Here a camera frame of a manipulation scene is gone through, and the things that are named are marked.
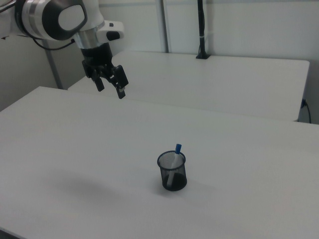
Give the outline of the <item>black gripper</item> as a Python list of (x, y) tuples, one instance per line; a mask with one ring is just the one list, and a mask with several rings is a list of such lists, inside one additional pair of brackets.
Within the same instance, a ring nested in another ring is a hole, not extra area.
[(114, 66), (112, 63), (113, 54), (109, 43), (90, 48), (81, 49), (84, 60), (82, 65), (88, 78), (92, 78), (99, 92), (104, 90), (104, 84), (101, 79), (109, 78), (109, 82), (115, 87), (118, 98), (126, 96), (125, 87), (129, 84), (126, 73), (122, 65)]

